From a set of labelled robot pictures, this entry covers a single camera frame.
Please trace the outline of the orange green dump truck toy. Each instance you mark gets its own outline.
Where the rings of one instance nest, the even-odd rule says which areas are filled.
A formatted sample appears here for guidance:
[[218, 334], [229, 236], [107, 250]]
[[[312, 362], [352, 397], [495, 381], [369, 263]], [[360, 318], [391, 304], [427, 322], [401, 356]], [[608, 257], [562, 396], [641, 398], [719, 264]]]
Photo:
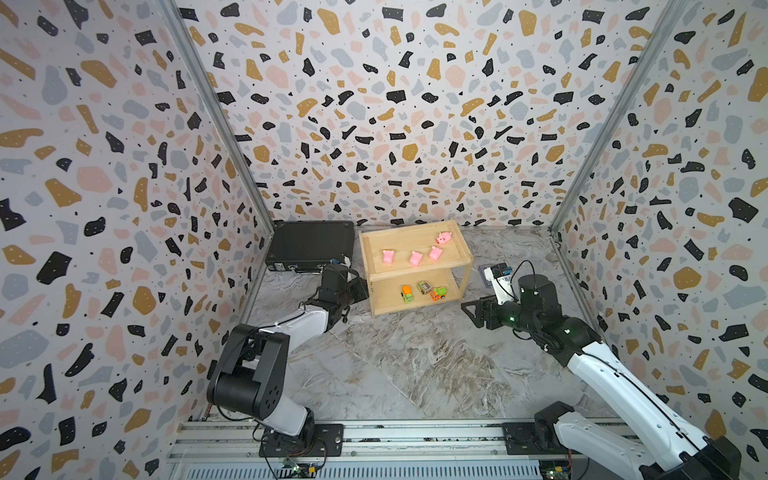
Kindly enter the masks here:
[[447, 294], [448, 294], [448, 290], [446, 287], [443, 287], [443, 286], [434, 287], [429, 293], [433, 301], [443, 300], [447, 296]]

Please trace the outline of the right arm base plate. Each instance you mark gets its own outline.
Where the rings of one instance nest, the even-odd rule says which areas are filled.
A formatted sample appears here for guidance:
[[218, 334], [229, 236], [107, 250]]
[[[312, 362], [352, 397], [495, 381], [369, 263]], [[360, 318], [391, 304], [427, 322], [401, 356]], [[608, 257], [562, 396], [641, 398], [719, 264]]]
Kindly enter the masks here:
[[553, 426], [536, 421], [504, 422], [502, 440], [508, 455], [566, 455]]

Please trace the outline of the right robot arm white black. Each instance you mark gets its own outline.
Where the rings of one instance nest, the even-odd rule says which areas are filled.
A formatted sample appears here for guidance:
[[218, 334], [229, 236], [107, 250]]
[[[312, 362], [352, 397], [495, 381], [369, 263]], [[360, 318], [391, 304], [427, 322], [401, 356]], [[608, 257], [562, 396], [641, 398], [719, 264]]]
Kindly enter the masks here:
[[478, 328], [509, 327], [590, 386], [636, 435], [627, 439], [557, 401], [540, 410], [524, 447], [576, 451], [623, 479], [736, 479], [741, 453], [727, 438], [692, 425], [643, 385], [583, 320], [562, 312], [546, 276], [518, 278], [505, 265], [486, 269], [494, 292], [461, 305]]

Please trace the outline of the green orange mixer truck toy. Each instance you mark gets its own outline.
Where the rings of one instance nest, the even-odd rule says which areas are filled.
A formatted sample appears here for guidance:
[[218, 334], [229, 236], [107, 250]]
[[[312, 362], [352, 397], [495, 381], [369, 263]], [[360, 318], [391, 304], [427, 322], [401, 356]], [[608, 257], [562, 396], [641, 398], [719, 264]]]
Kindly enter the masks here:
[[414, 300], [412, 288], [409, 285], [402, 286], [401, 297], [405, 303], [411, 303]]

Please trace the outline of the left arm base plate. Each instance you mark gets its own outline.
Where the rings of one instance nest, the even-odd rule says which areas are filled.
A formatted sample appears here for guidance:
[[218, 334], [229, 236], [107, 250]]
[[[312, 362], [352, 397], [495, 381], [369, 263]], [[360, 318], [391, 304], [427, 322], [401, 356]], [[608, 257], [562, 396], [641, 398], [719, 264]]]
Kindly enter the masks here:
[[262, 438], [260, 457], [340, 457], [344, 425], [321, 423], [304, 428], [298, 436], [289, 436], [268, 429]]

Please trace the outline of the pink toy pig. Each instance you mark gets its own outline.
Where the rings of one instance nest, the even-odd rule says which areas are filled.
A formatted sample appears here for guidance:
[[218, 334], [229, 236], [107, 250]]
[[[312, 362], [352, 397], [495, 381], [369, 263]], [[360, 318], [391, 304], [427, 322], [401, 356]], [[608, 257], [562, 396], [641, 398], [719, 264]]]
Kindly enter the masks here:
[[429, 259], [432, 261], [438, 261], [443, 254], [443, 250], [437, 246], [432, 246], [429, 252]]
[[412, 251], [409, 257], [409, 264], [418, 267], [423, 261], [423, 254], [419, 251]]
[[382, 251], [382, 262], [386, 265], [392, 265], [394, 263], [396, 252], [394, 250], [385, 249]]
[[435, 241], [438, 245], [446, 245], [452, 241], [453, 235], [450, 231], [440, 232]]

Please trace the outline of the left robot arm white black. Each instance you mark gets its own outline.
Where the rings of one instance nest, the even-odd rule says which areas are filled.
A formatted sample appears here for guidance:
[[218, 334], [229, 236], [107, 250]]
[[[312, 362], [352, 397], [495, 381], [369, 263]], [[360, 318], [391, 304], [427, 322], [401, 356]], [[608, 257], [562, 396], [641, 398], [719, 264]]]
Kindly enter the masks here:
[[232, 330], [212, 363], [208, 402], [283, 436], [305, 440], [313, 433], [314, 416], [283, 393], [289, 356], [345, 321], [351, 306], [367, 298], [367, 285], [356, 270], [326, 265], [320, 286], [295, 312], [269, 325], [239, 324]]

